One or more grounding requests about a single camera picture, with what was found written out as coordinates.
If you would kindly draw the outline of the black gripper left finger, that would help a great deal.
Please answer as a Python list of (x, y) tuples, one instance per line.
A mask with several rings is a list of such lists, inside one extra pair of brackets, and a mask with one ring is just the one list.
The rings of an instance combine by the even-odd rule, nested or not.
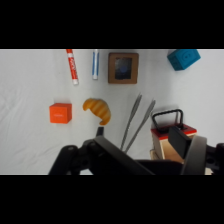
[(80, 148), (64, 146), (53, 163), (50, 175), (79, 175), (89, 170), (93, 175), (153, 175), (153, 172), (133, 160), (104, 137), (104, 129), (86, 140)]

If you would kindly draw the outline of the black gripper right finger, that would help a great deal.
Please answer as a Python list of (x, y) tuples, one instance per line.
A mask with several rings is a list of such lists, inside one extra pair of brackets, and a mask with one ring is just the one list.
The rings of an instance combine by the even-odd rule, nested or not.
[(203, 175), (206, 168), (213, 175), (224, 175), (224, 143), (209, 146), (205, 137), (189, 138), (177, 127), (169, 129), (168, 141), (184, 160), (182, 175)]

